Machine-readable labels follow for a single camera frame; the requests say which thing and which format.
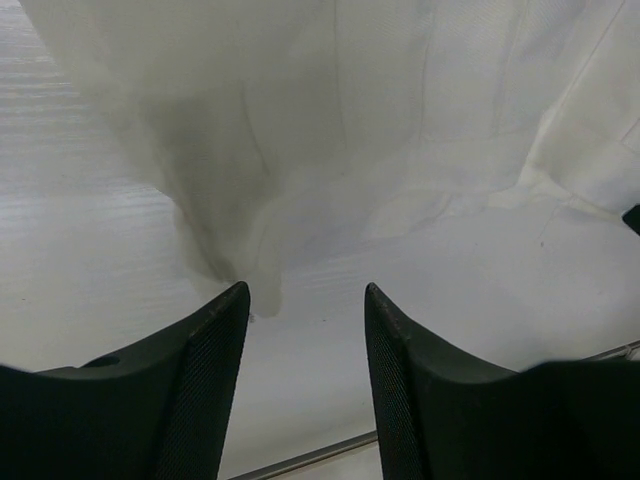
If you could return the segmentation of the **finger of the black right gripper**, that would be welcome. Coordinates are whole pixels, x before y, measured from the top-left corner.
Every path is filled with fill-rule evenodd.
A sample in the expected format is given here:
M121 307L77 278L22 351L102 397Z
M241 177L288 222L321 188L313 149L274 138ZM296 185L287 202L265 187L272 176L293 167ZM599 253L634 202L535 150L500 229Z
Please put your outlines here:
M634 207L626 211L622 215L622 221L635 233L640 233L640 204L636 204Z

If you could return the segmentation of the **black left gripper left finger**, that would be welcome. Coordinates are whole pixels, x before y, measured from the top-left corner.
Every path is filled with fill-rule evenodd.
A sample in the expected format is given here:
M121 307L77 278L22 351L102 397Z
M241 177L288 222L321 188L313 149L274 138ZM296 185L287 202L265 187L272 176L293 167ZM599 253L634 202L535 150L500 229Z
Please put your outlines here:
M5 479L214 479L249 322L239 282L80 367L1 370Z

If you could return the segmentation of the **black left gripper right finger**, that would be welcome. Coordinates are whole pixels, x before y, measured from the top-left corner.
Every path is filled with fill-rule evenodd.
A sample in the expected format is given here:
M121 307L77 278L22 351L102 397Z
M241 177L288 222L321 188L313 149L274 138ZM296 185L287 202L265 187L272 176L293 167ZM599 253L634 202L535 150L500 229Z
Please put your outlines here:
M387 479L635 479L639 346L516 372L471 355L366 287Z

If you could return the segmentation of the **white skirt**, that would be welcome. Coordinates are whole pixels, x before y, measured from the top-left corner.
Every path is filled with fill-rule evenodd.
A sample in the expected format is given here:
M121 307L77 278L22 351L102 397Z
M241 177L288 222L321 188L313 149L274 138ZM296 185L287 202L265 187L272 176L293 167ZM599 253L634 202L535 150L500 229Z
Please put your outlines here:
M635 1L26 1L176 208L195 283L263 317L296 252L553 197L639 201Z

